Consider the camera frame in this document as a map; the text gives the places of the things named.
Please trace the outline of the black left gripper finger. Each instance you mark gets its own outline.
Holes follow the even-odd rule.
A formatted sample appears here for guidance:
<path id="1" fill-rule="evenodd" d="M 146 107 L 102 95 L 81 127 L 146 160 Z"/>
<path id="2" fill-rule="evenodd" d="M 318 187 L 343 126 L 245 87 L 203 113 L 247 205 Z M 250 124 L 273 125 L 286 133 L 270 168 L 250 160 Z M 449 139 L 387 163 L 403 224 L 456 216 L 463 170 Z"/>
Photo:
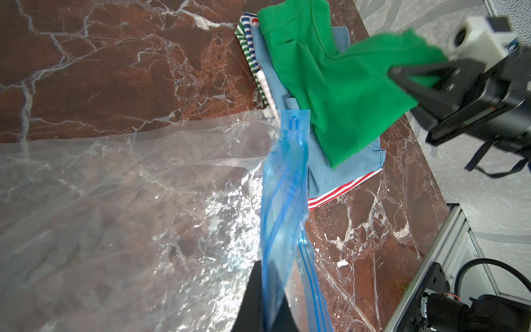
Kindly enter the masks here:
<path id="1" fill-rule="evenodd" d="M 254 263 L 250 279 L 247 284 L 238 316 L 232 327 L 232 332 L 266 331 L 264 322 L 262 289 L 261 289 L 261 261 Z M 283 297 L 277 317 L 270 331 L 298 332 L 286 296 Z"/>

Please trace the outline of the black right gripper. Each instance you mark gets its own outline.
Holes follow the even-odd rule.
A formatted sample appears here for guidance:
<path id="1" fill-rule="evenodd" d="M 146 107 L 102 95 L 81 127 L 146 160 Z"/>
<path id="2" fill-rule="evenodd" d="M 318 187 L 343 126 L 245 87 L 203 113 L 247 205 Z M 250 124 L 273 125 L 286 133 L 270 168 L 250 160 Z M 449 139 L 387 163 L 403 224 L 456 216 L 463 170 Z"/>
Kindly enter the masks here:
<path id="1" fill-rule="evenodd" d="M 530 50 L 515 50 L 485 68 L 458 59 L 394 66 L 388 76 L 418 101 L 412 113 L 430 145 L 467 134 L 506 152 L 530 153 Z"/>

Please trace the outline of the solid green garment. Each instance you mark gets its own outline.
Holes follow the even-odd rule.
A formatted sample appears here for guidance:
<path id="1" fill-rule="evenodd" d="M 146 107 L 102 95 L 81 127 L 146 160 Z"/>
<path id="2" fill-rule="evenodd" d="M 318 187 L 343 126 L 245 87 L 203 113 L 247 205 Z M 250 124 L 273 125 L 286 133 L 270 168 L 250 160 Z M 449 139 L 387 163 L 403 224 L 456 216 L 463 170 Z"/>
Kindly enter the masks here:
<path id="1" fill-rule="evenodd" d="M 258 13 L 273 67 L 302 109 L 333 168 L 383 134 L 417 101 L 388 76 L 394 66 L 446 60 L 412 30 L 383 33 L 340 51 L 327 1 L 285 1 Z"/>

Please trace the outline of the clear vacuum bag blue zipper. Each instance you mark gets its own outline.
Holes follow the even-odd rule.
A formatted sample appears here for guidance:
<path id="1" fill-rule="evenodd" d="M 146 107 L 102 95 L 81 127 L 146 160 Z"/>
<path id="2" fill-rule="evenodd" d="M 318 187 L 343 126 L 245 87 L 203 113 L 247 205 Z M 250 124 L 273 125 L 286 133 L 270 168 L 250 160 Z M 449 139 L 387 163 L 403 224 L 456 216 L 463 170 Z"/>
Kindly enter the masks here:
<path id="1" fill-rule="evenodd" d="M 231 331 L 261 261 L 266 331 L 331 331 L 307 110 L 1 145 L 1 330 Z"/>

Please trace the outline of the green striped tank top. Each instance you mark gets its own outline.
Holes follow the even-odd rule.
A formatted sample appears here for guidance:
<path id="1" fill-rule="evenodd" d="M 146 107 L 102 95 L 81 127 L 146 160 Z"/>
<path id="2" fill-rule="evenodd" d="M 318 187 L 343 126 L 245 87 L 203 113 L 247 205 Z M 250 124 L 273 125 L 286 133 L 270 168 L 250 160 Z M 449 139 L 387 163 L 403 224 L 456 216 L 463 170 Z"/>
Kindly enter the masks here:
<path id="1" fill-rule="evenodd" d="M 241 47 L 241 49 L 243 51 L 244 56 L 246 58 L 248 53 L 247 53 L 246 45 L 244 43 L 244 41 L 245 41 L 244 36 L 241 33 L 241 28 L 242 28 L 242 25 L 240 24 L 240 21 L 239 21 L 239 23 L 238 23 L 238 25 L 236 27 L 236 30 L 235 30 L 235 36 L 236 36 L 236 38 L 237 38 L 237 40 L 238 40 L 238 42 L 240 44 L 240 47 Z M 266 95 L 264 94 L 264 90 L 262 89 L 262 86 L 259 83 L 259 80 L 257 78 L 257 74 L 256 74 L 256 76 L 253 76 L 253 79 L 254 79 L 255 83 L 257 84 L 259 96 L 261 97 L 261 100 L 264 103 L 264 105 L 267 107 L 269 105 L 269 103 L 267 101 Z"/>

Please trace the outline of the blue striped tank top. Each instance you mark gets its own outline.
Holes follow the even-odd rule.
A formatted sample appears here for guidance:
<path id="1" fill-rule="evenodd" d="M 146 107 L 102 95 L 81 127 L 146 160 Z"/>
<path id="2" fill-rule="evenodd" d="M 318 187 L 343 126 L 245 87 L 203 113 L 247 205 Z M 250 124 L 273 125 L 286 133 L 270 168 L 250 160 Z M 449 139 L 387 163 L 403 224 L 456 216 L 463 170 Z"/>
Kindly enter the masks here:
<path id="1" fill-rule="evenodd" d="M 242 16 L 240 17 L 240 24 L 242 25 L 241 33 L 244 36 L 244 43 L 248 53 L 246 58 L 248 59 L 253 76 L 256 76 L 256 74 L 261 70 L 261 67 L 256 58 L 252 27 L 259 26 L 259 20 L 256 14 L 243 12 Z"/>

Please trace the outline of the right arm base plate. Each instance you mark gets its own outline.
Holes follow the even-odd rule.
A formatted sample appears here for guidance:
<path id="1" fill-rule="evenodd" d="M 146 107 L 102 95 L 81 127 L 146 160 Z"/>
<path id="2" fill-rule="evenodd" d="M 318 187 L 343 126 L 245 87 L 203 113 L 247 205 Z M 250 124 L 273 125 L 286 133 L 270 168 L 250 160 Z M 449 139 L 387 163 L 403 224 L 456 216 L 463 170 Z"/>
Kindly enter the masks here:
<path id="1" fill-rule="evenodd" d="M 515 268 L 498 260 L 479 258 L 460 268 L 454 290 L 442 266 L 434 262 L 402 314 L 395 331 L 529 331 L 530 306 L 496 295 L 460 299 L 463 278 L 472 267 L 493 265 L 509 272 L 530 289 L 530 280 Z"/>

